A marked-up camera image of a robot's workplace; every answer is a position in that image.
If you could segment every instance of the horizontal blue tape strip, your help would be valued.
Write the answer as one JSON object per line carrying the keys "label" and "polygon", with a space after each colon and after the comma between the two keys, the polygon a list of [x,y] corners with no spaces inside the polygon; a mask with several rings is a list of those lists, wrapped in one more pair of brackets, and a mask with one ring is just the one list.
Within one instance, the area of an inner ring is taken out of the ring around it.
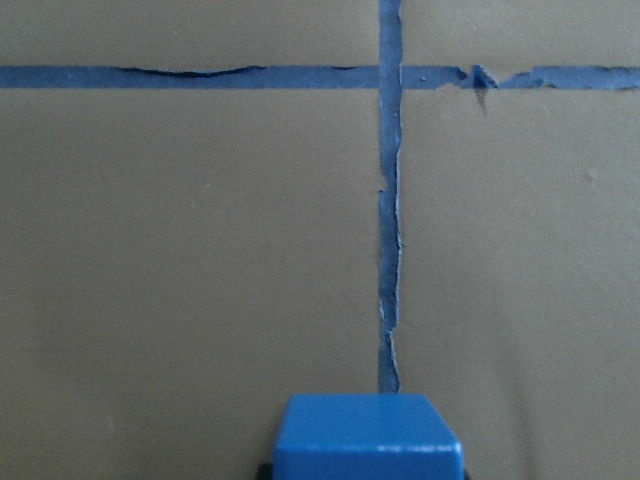
{"label": "horizontal blue tape strip", "polygon": [[470,73],[459,67],[403,67],[405,89],[432,90],[444,85],[459,88],[525,89],[558,88],[562,90],[627,90],[640,88],[640,68],[626,67],[535,67],[528,72],[498,81],[481,65]]}
{"label": "horizontal blue tape strip", "polygon": [[378,67],[245,67],[220,72],[165,72],[138,68],[0,67],[0,88],[378,88]]}

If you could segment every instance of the blue box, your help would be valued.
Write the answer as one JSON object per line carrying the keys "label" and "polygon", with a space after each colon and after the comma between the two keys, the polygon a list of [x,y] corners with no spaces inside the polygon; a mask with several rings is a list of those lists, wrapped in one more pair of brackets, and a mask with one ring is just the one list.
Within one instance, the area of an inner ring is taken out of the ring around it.
{"label": "blue box", "polygon": [[463,480],[462,445],[424,395],[295,395],[274,480]]}

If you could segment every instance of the blue block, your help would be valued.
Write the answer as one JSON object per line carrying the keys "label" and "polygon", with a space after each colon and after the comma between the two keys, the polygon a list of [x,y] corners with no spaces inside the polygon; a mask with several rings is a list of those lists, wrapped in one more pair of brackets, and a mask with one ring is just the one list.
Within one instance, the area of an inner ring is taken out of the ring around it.
{"label": "blue block", "polygon": [[424,395],[295,395],[274,480],[463,480],[462,445]]}

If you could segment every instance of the blue tape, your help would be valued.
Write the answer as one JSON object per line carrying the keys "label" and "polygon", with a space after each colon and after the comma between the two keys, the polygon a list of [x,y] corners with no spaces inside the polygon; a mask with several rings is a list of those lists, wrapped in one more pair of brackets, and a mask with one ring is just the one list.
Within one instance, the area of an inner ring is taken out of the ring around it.
{"label": "blue tape", "polygon": [[475,89],[559,88],[563,90],[626,90],[640,88],[640,68],[535,67],[499,82],[486,68],[475,65],[471,73],[459,67],[404,67],[405,89],[432,90],[444,85]]}
{"label": "blue tape", "polygon": [[218,72],[117,67],[0,67],[0,88],[378,88],[378,67],[275,66]]}
{"label": "blue tape", "polygon": [[399,155],[402,141],[401,0],[380,0],[380,152],[386,189],[380,193],[380,314],[382,321],[378,388],[395,393],[400,379],[393,331],[399,319],[402,259],[399,210]]}

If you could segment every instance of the gray surface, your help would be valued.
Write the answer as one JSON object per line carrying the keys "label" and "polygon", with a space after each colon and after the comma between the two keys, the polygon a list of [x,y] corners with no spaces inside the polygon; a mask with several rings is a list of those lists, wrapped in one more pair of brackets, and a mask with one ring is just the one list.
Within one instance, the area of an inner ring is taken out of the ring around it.
{"label": "gray surface", "polygon": [[635,0],[406,0],[405,63],[640,66]]}
{"label": "gray surface", "polygon": [[375,391],[375,92],[0,103],[2,478],[249,479]]}
{"label": "gray surface", "polygon": [[190,70],[377,62],[377,0],[0,4],[0,64]]}
{"label": "gray surface", "polygon": [[640,471],[639,92],[408,92],[397,346],[474,480]]}

